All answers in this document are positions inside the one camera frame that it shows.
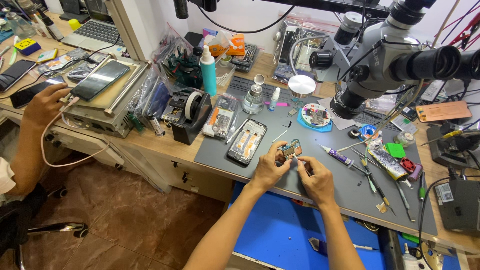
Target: laptop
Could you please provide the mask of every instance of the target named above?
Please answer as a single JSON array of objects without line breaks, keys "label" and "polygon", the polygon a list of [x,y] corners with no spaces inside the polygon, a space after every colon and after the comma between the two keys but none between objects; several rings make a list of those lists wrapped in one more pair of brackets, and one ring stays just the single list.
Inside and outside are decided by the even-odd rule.
[{"label": "laptop", "polygon": [[[91,51],[114,44],[119,32],[113,23],[112,17],[109,16],[103,0],[85,0],[85,5],[91,19],[61,41],[65,44]],[[126,48],[121,37],[117,44],[108,50],[125,51]]]}]

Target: yellow cap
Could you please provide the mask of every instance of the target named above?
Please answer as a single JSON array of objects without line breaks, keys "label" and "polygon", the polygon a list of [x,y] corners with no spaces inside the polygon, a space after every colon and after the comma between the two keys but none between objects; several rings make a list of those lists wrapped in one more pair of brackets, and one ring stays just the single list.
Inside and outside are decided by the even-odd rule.
[{"label": "yellow cap", "polygon": [[73,31],[77,30],[78,28],[80,28],[80,23],[78,22],[77,19],[71,19],[68,21],[68,24],[70,25],[70,27],[72,28]]}]

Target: hand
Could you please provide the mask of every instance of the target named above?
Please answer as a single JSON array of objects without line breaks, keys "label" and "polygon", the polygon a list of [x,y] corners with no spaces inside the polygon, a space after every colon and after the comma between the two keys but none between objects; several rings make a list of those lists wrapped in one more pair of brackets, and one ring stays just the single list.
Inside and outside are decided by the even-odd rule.
[{"label": "hand", "polygon": [[[285,141],[275,142],[268,150],[268,153],[259,158],[257,168],[249,184],[264,193],[272,188],[280,177],[290,170],[291,160],[285,161],[282,151],[277,149],[287,143]],[[277,167],[275,161],[279,161],[283,165]]]},{"label": "hand", "polygon": [[36,94],[25,108],[22,124],[45,129],[63,106],[58,100],[70,92],[70,88],[65,87],[66,83],[51,85]]},{"label": "hand", "polygon": [[320,210],[335,206],[333,175],[323,164],[312,157],[298,157],[298,172],[308,196],[315,201]]}]

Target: office chair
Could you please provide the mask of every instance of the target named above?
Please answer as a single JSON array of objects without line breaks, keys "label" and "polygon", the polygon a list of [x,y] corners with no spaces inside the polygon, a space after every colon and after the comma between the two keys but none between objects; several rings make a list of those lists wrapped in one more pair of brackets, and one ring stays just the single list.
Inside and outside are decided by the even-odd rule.
[{"label": "office chair", "polygon": [[37,184],[35,189],[23,201],[12,201],[0,207],[0,257],[9,248],[14,249],[15,264],[19,270],[24,270],[22,244],[25,244],[29,235],[52,232],[70,232],[78,238],[88,234],[88,227],[84,223],[63,222],[42,227],[31,227],[33,217],[40,211],[40,207],[47,198],[54,196],[64,197],[67,189],[61,187],[49,194]]}]

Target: person's arm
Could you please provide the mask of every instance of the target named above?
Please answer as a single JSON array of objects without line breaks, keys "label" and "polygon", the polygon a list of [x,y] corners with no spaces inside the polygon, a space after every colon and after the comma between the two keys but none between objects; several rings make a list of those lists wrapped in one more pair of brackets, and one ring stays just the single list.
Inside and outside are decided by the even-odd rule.
[{"label": "person's arm", "polygon": [[328,263],[333,270],[365,270],[335,202],[332,173],[312,157],[298,157],[298,172],[308,196],[317,204],[325,225]]},{"label": "person's arm", "polygon": [[66,86],[63,83],[45,88],[25,108],[20,123],[17,153],[10,163],[10,168],[15,173],[12,179],[15,187],[6,194],[25,196],[33,191],[40,180],[44,166],[40,137],[47,124],[59,113],[62,104],[57,101],[70,91],[69,88],[64,89]]},{"label": "person's arm", "polygon": [[284,161],[278,147],[287,144],[279,141],[270,147],[266,155],[260,157],[255,173],[232,206],[210,228],[190,255],[184,270],[223,270],[232,255],[233,247],[257,200],[272,188],[290,169],[291,160],[280,167],[275,161]]}]

